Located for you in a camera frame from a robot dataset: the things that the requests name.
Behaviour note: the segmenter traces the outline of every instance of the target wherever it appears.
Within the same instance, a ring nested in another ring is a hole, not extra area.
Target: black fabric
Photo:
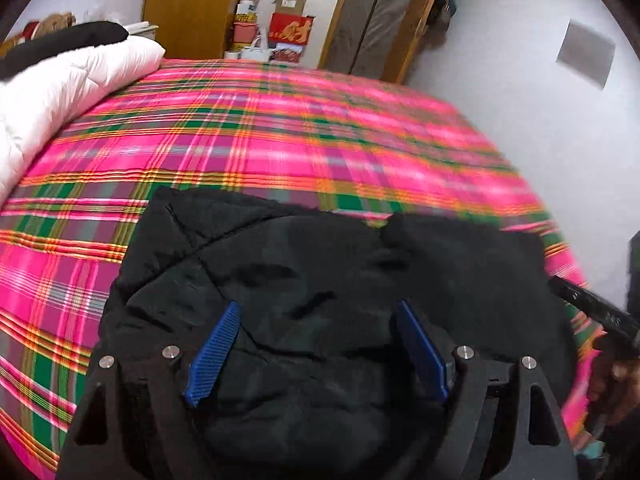
[[[121,25],[113,22],[81,23],[57,30],[37,40],[26,41],[12,48],[0,59],[0,79],[8,79],[44,59],[84,48],[120,43],[129,37]]]
[[[100,344],[127,334],[131,349],[152,344],[142,328],[183,334],[235,300],[240,333],[193,414],[222,478],[381,478],[442,423],[392,329],[404,298],[456,343],[512,362],[534,356],[566,399],[574,340],[535,235],[410,214],[376,230],[209,188],[155,193]]]
[[[626,294],[626,310],[640,320],[640,232],[629,243],[629,290]]]

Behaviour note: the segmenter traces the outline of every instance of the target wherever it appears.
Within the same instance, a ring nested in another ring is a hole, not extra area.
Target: metal bolt
[[[533,368],[538,366],[538,362],[533,357],[527,355],[522,358],[522,366],[527,370],[533,370]]]
[[[116,359],[114,359],[112,355],[105,355],[100,359],[98,364],[100,365],[100,368],[111,368],[115,362]]]
[[[174,357],[178,357],[180,353],[180,349],[176,345],[165,346],[162,349],[162,357],[166,359],[173,359]]]
[[[458,356],[464,360],[471,359],[476,353],[471,346],[462,345],[456,349]]]

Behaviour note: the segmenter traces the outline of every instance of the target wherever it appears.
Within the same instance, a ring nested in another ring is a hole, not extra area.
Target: wooden door
[[[409,65],[414,59],[420,38],[424,34],[427,18],[435,0],[411,0],[404,14],[400,29],[386,59],[382,81],[402,83]]]
[[[394,41],[411,0],[377,0],[351,74],[381,79],[386,60],[395,56]]]
[[[318,68],[351,73],[376,1],[338,0]]]
[[[215,59],[225,50],[238,0],[145,0],[144,19],[175,59]]]

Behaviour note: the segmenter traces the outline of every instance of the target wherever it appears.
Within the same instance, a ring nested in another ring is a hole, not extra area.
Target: bed
[[[166,60],[68,124],[0,210],[0,428],[52,479],[109,287],[159,186],[215,186],[381,223],[395,211],[536,232],[580,269],[518,172],[451,105],[393,85],[238,61]],[[562,409],[579,431],[597,328]]]

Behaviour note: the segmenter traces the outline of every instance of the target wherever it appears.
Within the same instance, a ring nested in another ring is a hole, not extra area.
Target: white comforter
[[[158,70],[164,48],[130,36],[46,59],[0,83],[0,206],[45,143],[105,96]]]

